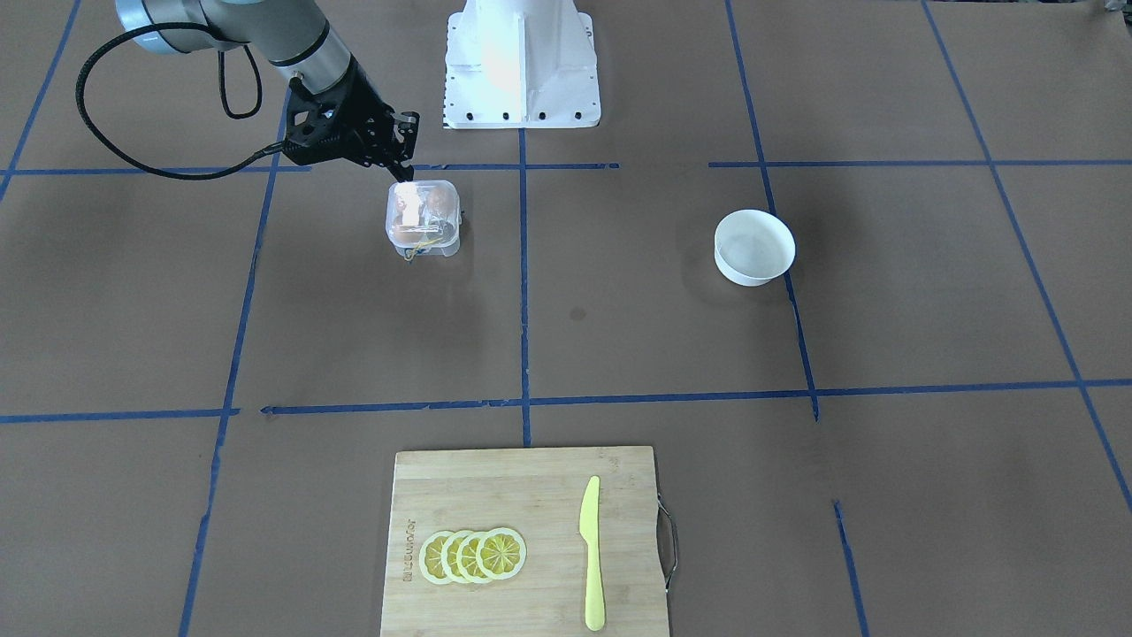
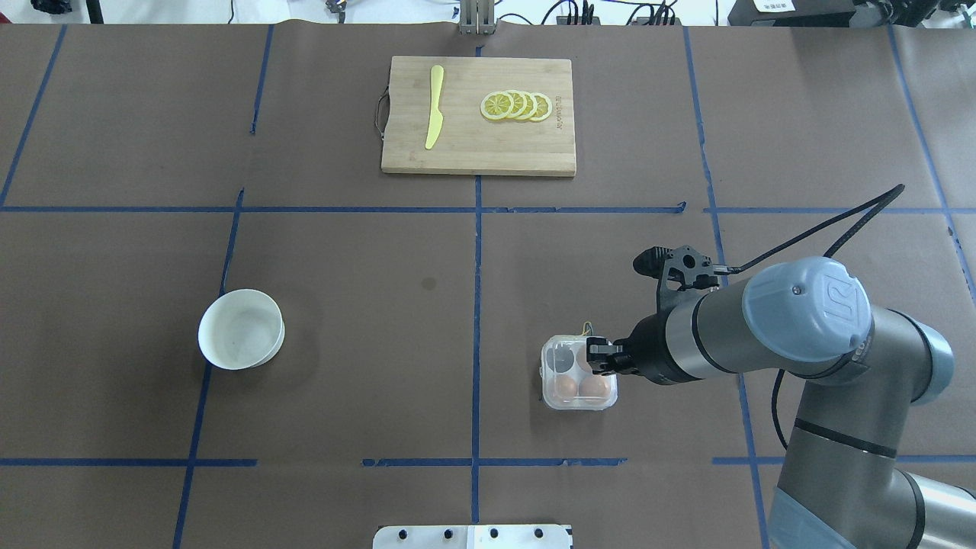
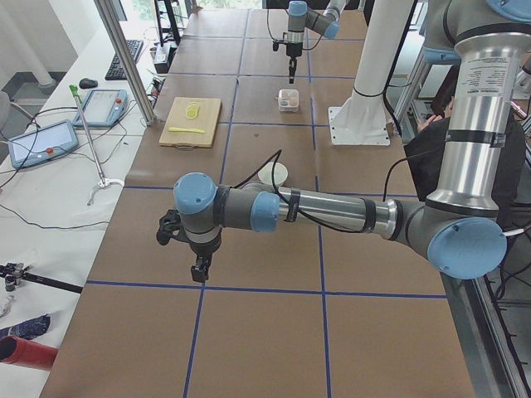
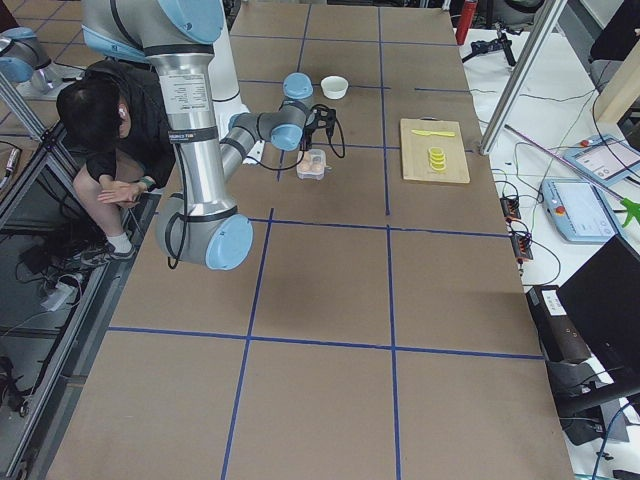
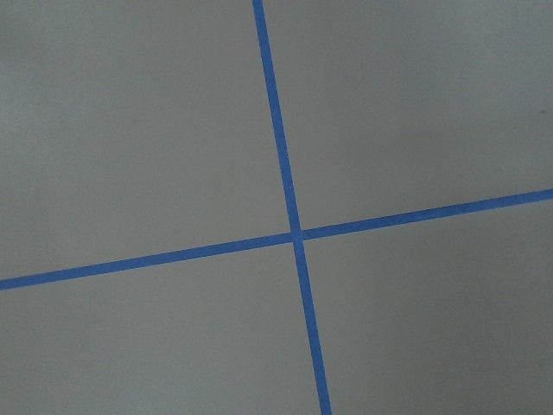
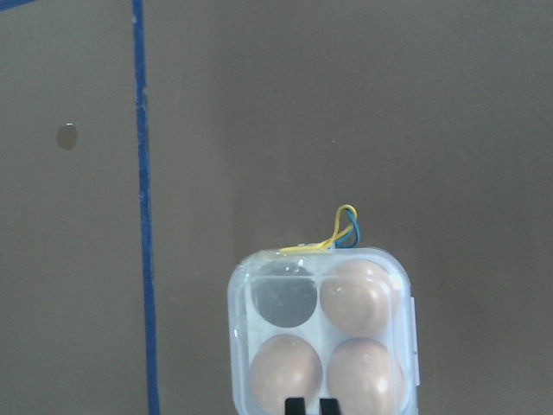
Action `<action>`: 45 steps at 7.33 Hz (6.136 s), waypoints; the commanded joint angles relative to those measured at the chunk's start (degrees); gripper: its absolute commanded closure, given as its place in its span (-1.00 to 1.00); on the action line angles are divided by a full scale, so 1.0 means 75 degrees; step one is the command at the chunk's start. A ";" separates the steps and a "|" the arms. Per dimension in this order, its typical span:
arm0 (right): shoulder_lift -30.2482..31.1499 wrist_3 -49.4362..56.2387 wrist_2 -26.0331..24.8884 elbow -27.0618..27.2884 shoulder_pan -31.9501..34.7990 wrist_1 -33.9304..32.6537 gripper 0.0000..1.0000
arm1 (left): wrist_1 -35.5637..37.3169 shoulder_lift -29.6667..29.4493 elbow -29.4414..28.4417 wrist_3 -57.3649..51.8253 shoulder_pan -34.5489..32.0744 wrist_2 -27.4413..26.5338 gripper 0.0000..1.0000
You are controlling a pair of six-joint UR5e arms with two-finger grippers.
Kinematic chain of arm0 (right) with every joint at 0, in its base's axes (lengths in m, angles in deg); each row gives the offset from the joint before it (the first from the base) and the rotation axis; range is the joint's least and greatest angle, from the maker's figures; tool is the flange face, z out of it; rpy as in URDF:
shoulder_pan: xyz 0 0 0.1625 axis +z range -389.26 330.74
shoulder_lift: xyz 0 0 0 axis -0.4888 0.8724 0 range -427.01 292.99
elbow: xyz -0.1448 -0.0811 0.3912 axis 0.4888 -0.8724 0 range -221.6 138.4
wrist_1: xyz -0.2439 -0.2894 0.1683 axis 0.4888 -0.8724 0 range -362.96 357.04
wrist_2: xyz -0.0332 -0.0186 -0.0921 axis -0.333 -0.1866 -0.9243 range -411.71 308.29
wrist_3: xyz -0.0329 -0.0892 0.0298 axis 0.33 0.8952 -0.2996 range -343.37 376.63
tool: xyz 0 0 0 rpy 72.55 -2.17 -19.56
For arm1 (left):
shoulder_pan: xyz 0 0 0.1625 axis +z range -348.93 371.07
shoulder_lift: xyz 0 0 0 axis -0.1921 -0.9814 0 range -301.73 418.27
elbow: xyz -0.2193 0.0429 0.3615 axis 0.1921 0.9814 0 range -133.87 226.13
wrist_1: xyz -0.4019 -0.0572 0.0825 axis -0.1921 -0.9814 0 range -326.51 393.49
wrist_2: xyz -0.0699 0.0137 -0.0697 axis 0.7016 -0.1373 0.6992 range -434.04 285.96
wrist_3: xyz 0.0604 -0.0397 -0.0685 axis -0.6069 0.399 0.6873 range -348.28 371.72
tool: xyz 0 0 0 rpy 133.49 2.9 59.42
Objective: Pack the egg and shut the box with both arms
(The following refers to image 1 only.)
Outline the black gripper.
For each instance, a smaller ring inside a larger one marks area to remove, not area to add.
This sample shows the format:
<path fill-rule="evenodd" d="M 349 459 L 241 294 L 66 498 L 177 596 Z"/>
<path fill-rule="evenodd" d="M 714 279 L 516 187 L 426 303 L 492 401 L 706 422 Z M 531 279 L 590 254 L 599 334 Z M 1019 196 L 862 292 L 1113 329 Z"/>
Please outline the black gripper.
<path fill-rule="evenodd" d="M 365 69 L 350 62 L 331 88 L 312 93 L 299 77 L 288 81 L 288 124 L 280 153 L 295 165 L 348 160 L 385 167 L 400 184 L 414 180 L 420 113 L 396 112 Z"/>

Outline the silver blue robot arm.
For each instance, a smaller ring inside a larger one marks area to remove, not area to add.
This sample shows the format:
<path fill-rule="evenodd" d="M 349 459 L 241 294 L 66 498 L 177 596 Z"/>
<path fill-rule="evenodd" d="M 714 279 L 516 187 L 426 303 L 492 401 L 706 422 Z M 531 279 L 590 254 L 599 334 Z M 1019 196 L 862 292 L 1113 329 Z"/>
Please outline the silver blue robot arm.
<path fill-rule="evenodd" d="M 255 48 L 288 80 L 283 140 L 257 152 L 295 165 L 348 160 L 413 179 L 419 114 L 380 97 L 315 1 L 118 1 L 132 41 L 157 54 Z"/>

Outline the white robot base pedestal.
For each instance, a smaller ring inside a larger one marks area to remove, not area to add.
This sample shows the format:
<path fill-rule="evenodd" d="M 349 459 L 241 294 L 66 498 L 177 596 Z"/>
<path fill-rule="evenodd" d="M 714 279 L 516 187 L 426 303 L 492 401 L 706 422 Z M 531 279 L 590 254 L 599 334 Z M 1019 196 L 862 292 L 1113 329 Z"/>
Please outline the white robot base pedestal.
<path fill-rule="evenodd" d="M 600 124 L 593 20 L 573 1 L 468 1 L 446 35 L 446 129 Z"/>

